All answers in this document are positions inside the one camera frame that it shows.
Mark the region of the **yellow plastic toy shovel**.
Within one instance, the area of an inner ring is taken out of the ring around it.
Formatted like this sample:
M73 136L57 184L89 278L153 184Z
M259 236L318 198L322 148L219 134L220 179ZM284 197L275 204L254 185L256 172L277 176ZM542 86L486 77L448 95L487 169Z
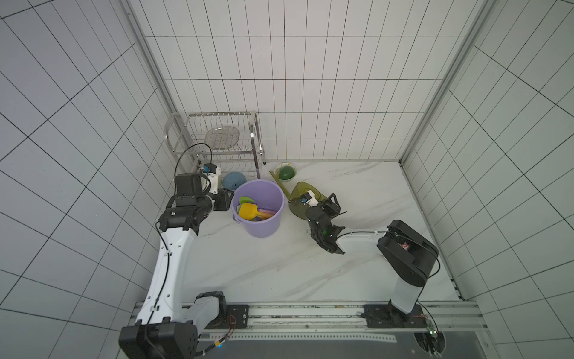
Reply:
M258 206L252 203L244 203L237 207L237 214L240 218L248 221L265 221L271 217L260 215L258 212Z

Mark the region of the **purple pink toy shovel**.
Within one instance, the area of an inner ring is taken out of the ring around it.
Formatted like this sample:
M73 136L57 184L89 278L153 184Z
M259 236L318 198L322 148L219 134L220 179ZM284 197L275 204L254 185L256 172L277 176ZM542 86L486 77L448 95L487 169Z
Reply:
M258 212L260 215L268 216L268 217L271 217L277 213L275 210L264 209L264 208L258 208Z

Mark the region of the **purple plastic bucket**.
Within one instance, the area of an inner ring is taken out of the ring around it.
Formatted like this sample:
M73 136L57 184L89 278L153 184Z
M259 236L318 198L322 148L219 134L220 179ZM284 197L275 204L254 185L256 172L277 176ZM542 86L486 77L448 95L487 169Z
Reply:
M235 191L231 210L251 236L265 238L279 229L285 206L286 197L275 182L256 179Z

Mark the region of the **green trowel orange handle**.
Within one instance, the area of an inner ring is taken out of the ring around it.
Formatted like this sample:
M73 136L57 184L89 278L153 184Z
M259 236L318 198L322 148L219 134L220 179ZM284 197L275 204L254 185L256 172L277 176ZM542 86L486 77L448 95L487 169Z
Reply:
M239 198L239 204L242 205L242 204L244 204L244 203L252 203L252 204L255 204L256 202L255 202L254 199L252 199L252 198L250 198L250 197L241 196L241 197Z

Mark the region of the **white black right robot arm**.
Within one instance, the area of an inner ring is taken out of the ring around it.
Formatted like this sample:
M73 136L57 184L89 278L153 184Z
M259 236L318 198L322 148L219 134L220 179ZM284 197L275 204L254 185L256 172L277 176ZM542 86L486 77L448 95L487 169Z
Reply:
M336 226L332 220L342 214L335 194L319 201L312 191L300 196L306 206L310 235L331 254L372 253L382 255L395 270L398 279L390 305L402 314L411 314L434 269L439 269L439 250L424 236L400 220L385 230L351 230Z

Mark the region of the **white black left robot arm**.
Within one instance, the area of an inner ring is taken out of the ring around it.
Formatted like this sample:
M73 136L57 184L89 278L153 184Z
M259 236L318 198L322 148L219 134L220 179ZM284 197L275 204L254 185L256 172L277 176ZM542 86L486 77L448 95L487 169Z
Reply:
M198 350L209 326L236 327L221 291L201 293L189 308L182 305L182 284L189 252L200 224L212 211L230 208L233 193L219 190L217 173L180 174L175 193L155 223L160 248L152 282L134 325L121 329L119 346L128 358L196 358L229 339L225 333Z

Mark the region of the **small bowl with green ball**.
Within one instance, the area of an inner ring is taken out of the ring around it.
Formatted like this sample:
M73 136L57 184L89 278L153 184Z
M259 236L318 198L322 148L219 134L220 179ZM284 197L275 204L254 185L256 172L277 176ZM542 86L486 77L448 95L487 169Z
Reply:
M274 169L274 174L280 181L288 182L296 176L297 170L292 164L284 162Z

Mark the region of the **metal dish rack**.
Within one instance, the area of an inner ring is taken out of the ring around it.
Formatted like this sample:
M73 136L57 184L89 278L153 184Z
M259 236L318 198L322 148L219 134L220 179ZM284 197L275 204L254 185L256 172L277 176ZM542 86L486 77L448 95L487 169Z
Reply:
M164 143L176 160L176 173L194 173L213 163L247 180L262 178L266 164L258 112L173 113L164 125Z

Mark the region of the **clear glass plate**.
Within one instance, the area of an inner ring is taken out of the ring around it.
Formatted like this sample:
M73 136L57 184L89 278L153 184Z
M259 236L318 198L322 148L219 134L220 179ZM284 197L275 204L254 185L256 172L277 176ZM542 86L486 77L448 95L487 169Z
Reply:
M206 133L204 142L213 150L229 150L237 145L239 139L239 129L224 126L210 129Z

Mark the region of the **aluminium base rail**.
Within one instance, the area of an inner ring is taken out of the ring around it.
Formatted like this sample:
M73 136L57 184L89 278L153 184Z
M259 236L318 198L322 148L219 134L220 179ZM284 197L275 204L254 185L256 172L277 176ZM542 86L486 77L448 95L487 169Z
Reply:
M392 342L394 333L438 337L449 332L488 331L471 302L418 303L410 314L377 302L252 302L200 299L186 303L182 314L155 318L142 309L135 323L122 329L128 348L190 352L200 341L221 345L229 340L371 340Z

